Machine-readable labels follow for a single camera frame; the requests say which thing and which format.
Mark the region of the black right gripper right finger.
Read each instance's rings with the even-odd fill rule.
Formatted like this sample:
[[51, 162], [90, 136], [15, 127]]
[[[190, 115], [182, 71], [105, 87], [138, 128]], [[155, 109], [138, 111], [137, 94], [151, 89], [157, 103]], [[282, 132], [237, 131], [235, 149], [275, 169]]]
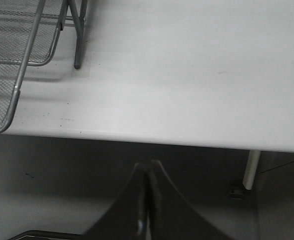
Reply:
[[185, 200], [158, 160], [147, 168], [148, 212], [153, 240], [230, 240]]

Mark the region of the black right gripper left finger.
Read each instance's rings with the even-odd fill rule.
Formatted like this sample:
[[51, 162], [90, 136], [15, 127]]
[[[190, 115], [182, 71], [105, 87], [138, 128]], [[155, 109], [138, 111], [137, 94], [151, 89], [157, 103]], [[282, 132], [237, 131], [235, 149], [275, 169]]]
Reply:
[[119, 198], [83, 234], [84, 240], [144, 240], [147, 228], [146, 166], [137, 163]]

